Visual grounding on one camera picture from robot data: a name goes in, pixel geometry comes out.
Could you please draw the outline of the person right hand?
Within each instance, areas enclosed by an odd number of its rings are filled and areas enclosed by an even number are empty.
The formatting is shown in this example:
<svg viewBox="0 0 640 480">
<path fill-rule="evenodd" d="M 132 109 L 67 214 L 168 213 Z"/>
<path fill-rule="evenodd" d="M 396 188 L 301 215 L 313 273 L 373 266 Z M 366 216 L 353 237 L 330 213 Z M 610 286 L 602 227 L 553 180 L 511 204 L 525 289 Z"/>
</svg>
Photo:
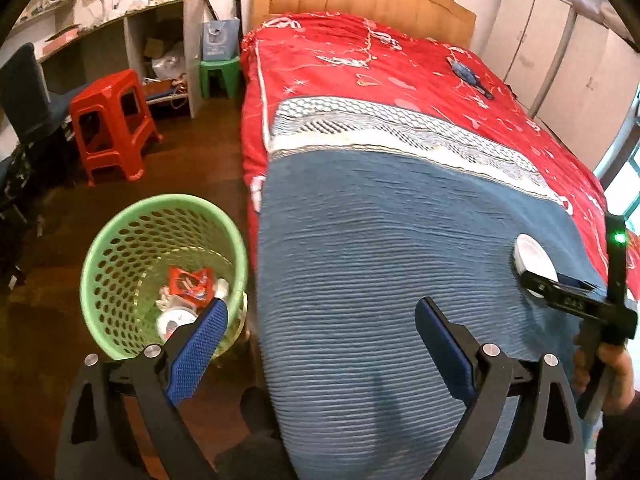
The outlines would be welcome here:
<svg viewBox="0 0 640 480">
<path fill-rule="evenodd" d="M 636 397 L 634 369 L 626 346 L 599 344 L 597 350 L 588 350 L 589 338 L 581 330 L 574 337 L 577 350 L 574 353 L 573 390 L 583 394 L 591 382 L 590 368 L 594 358 L 604 364 L 602 379 L 605 380 L 605 395 L 602 411 L 605 415 L 623 415 Z"/>
</svg>

